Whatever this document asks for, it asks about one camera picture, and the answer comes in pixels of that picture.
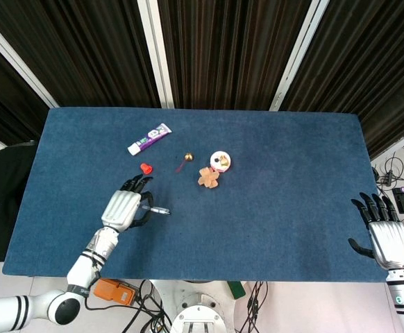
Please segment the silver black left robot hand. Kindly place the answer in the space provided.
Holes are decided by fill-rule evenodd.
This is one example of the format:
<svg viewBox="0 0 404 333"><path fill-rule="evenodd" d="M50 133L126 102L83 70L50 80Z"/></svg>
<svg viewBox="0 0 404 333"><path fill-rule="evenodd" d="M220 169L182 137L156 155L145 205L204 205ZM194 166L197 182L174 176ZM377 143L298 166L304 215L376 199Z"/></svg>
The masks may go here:
<svg viewBox="0 0 404 333"><path fill-rule="evenodd" d="M150 207L153 206L153 194L149 191L142 192L147 182L153 177L139 174L128 179L119 190L111 197L103 211L101 220L104 227L112 228L118 232L124 232L129 228L143 226L149 221L153 212L147 210L140 217L136 218L138 209L146 201Z"/></svg>

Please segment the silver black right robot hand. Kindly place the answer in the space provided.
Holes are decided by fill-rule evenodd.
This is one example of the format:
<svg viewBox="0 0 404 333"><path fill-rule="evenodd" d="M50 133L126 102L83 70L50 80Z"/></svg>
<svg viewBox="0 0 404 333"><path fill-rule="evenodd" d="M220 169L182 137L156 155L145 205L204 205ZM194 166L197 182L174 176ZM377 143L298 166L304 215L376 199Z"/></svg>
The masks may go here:
<svg viewBox="0 0 404 333"><path fill-rule="evenodd" d="M386 196L360 193L356 206L371 240L370 248L361 247L353 238L348 239L351 248L359 255L374 259L385 270L404 268L404 223L396 208Z"/></svg>

